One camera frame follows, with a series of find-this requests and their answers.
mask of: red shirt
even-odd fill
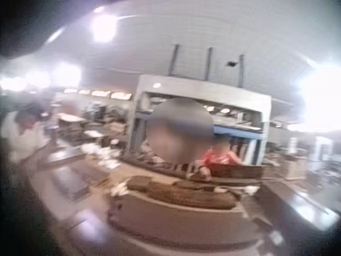
[[[241,160],[233,152],[229,151],[225,155],[216,155],[212,149],[206,152],[200,160],[200,164],[209,168],[211,163],[215,164],[227,164],[227,165],[238,165],[241,164]]]

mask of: metal pole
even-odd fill
[[[239,55],[239,83],[238,88],[243,88],[244,80],[244,54]]]
[[[211,60],[213,47],[207,49],[206,66],[205,66],[205,81],[210,80]]]
[[[170,60],[169,69],[168,69],[168,75],[169,76],[174,76],[175,61],[177,59],[179,47],[180,47],[179,44],[174,45],[173,55],[172,55],[172,59]]]

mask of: white ceiling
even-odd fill
[[[341,61],[336,0],[129,0],[105,13],[128,16],[112,42],[93,41],[91,21],[100,14],[91,13],[16,62],[51,68],[69,60],[82,66],[83,85],[134,91],[141,73],[167,75],[175,44],[181,45],[175,73],[203,79],[206,50],[213,47],[212,82],[236,86],[238,66],[225,64],[244,54],[246,89],[299,102],[294,81],[311,68],[306,58]]]

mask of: metal frame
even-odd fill
[[[207,100],[229,106],[248,109],[261,113],[258,122],[263,124],[263,130],[245,131],[238,128],[215,125],[215,133],[228,133],[235,137],[247,138],[254,145],[254,150],[247,150],[248,164],[260,165],[263,160],[267,134],[269,131],[271,97],[269,95],[251,92],[233,86],[214,84],[211,82],[197,81],[178,77],[165,77],[155,75],[141,75],[133,106],[128,117],[128,145],[127,150],[135,149],[144,139],[145,123],[150,112],[140,108],[145,93],[158,93],[195,100]]]

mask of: white shirt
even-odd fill
[[[35,150],[44,147],[48,142],[40,122],[36,122],[33,129],[26,129],[20,135],[19,125],[15,121],[17,113],[17,111],[8,113],[1,127],[1,137],[9,140],[10,161],[14,163],[32,155]]]

